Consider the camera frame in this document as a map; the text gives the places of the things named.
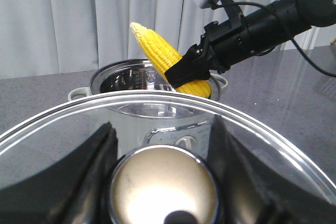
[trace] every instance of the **curtain fold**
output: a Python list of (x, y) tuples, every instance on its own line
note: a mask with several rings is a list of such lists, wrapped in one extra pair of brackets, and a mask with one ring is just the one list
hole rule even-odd
[[(248, 14), (255, 8), (242, 9)], [(130, 22), (155, 29), (184, 54), (199, 43), (206, 24), (226, 18), (224, 10), (201, 10), (192, 0), (0, 0), (0, 78), (98, 69), (144, 57)]]

